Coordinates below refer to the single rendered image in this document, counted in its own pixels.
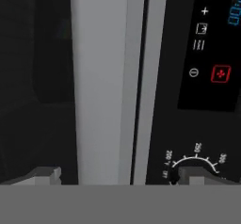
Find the black oven door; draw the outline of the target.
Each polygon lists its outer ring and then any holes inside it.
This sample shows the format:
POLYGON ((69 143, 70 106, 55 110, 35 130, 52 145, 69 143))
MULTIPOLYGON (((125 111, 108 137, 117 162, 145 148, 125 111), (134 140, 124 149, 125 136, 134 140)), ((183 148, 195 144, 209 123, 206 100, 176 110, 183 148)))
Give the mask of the black oven door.
MULTIPOLYGON (((127 0, 118 182, 131 181, 144 0, 127 0)), ((0 183, 78 178, 71 0, 0 0, 0 183)))

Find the black oven with control panel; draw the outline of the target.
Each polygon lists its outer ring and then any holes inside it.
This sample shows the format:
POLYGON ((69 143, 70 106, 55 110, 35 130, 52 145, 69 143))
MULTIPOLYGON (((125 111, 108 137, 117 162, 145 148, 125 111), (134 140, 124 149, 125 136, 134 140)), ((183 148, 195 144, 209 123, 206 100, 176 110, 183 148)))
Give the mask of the black oven with control panel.
POLYGON ((148 0, 134 184, 241 183, 241 0, 148 0))

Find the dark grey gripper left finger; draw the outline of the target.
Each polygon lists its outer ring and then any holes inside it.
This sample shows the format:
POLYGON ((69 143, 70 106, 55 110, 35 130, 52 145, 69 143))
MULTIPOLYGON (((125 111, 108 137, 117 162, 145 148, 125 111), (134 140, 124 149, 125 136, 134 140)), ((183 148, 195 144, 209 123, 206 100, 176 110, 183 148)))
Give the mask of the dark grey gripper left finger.
POLYGON ((4 181, 0 185, 61 185, 61 167, 37 167, 25 176, 4 181))

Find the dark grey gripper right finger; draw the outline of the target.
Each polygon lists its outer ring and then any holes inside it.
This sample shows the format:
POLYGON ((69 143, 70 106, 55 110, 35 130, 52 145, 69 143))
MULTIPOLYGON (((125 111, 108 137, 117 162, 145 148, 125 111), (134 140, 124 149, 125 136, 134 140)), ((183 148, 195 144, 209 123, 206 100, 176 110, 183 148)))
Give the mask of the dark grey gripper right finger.
POLYGON ((178 184, 182 185, 241 185, 211 174, 203 167, 179 168, 178 184))

